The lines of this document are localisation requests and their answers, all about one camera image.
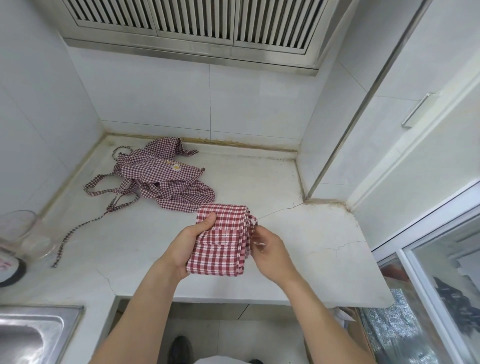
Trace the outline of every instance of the cabinet handle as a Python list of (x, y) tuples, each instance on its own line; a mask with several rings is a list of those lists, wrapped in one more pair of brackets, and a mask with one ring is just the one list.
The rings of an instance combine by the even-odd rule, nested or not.
[(411, 126), (407, 125), (407, 122), (411, 119), (413, 114), (415, 114), (417, 112), (417, 110), (420, 109), (420, 106), (422, 106), (423, 103), (425, 101), (427, 101), (427, 99), (432, 95), (436, 95), (436, 93), (429, 92), (419, 101), (419, 103), (413, 108), (413, 110), (410, 112), (410, 114), (408, 114), (408, 116), (405, 118), (405, 120), (403, 120), (403, 123), (401, 124), (402, 128), (404, 128), (404, 129), (411, 129), (412, 128)]

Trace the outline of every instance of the sink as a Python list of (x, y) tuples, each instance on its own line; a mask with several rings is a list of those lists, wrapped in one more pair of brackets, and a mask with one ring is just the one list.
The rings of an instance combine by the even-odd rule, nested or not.
[(83, 307), (0, 306), (0, 364), (60, 362)]

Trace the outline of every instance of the kitchen countertop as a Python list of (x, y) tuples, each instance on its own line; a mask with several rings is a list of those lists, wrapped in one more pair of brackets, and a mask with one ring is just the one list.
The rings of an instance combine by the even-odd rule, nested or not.
[[(143, 147), (149, 140), (107, 136), (48, 210), (45, 221), (61, 239), (76, 225), (100, 216), (113, 194), (88, 196), (82, 186), (111, 173), (117, 146)], [(259, 224), (277, 233), (293, 262), (329, 307), (387, 307), (393, 298), (354, 216), (340, 204), (302, 203), (292, 152), (184, 143), (200, 152), (177, 160), (205, 167), (201, 181), (216, 202), (247, 205)], [(97, 190), (118, 187), (120, 178)], [(58, 268), (54, 257), (29, 267), (25, 277), (0, 290), (0, 304), (82, 304), (82, 318), (61, 361), (85, 364), (101, 337), (116, 296), (130, 297), (151, 264), (177, 233), (195, 223), (195, 213), (161, 209), (141, 198), (75, 232)], [(247, 259), (239, 277), (190, 275), (175, 301), (288, 304), (284, 293)]]

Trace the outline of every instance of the black shoe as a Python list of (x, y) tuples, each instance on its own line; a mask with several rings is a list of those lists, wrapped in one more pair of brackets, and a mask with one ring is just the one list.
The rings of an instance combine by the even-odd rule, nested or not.
[(193, 349), (190, 340), (178, 336), (170, 345), (167, 356), (168, 364), (193, 364)]

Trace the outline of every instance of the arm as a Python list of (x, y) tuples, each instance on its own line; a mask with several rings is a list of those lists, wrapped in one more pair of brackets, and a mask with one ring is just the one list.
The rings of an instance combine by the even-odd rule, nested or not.
[(375, 364), (335, 321), (293, 265), (283, 241), (258, 226), (252, 255), (260, 272), (285, 292), (315, 364)]
[(155, 364), (173, 294), (188, 273), (187, 261), (198, 234), (211, 228), (210, 214), (184, 228), (152, 265), (138, 286), (122, 318), (95, 352), (90, 364)]

